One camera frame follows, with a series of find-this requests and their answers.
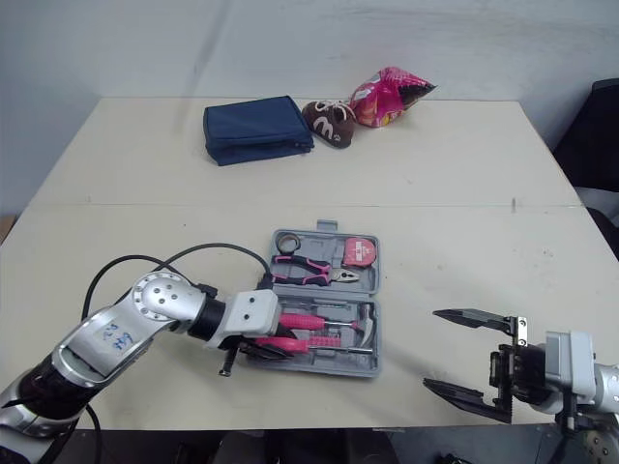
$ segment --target white table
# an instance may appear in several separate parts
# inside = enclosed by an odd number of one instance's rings
[[[76,324],[110,259],[228,241],[263,255],[279,227],[373,234],[382,245],[384,368],[372,381],[264,371],[165,333],[94,400],[103,427],[242,429],[490,423],[422,386],[431,376],[486,392],[489,352],[507,341],[431,312],[477,307],[546,330],[594,336],[616,363],[619,266],[514,102],[422,101],[353,145],[216,167],[201,112],[222,100],[103,99],[0,248],[0,379],[37,363]],[[179,268],[222,292],[252,288],[242,255],[204,251]],[[93,307],[148,265],[110,272]],[[516,402],[514,422],[548,422]]]

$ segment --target blue fabric bag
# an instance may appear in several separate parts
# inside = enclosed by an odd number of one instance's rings
[[[290,97],[208,106],[206,150],[219,166],[307,153],[313,139]]]

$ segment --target snack bag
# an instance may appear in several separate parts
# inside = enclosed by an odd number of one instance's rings
[[[357,87],[350,97],[350,107],[359,123],[380,128],[434,88],[415,74],[390,66]]]

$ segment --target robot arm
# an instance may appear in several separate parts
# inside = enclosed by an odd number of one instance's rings
[[[544,344],[531,345],[524,317],[478,309],[442,309],[434,314],[466,327],[498,330],[510,336],[512,344],[499,345],[490,354],[489,382],[498,389],[492,405],[484,403],[481,391],[424,379],[432,392],[459,409],[505,423],[512,421],[515,397],[555,415],[565,436],[584,431],[594,462],[619,463],[619,365],[595,362],[591,335],[547,332]]]
[[[0,393],[0,452],[39,462],[93,396],[144,354],[159,332],[187,333],[208,347],[227,349],[227,340],[238,345],[274,334],[279,311],[272,290],[242,292],[225,304],[180,275],[144,275],[120,302],[82,321]]]

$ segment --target pliers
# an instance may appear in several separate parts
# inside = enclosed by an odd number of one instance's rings
[[[274,256],[276,264],[291,264],[307,269],[315,275],[307,277],[288,277],[286,275],[273,274],[273,283],[291,283],[294,285],[320,285],[321,287],[331,282],[356,282],[359,275],[342,268],[333,268],[327,261],[315,261],[305,256]]]

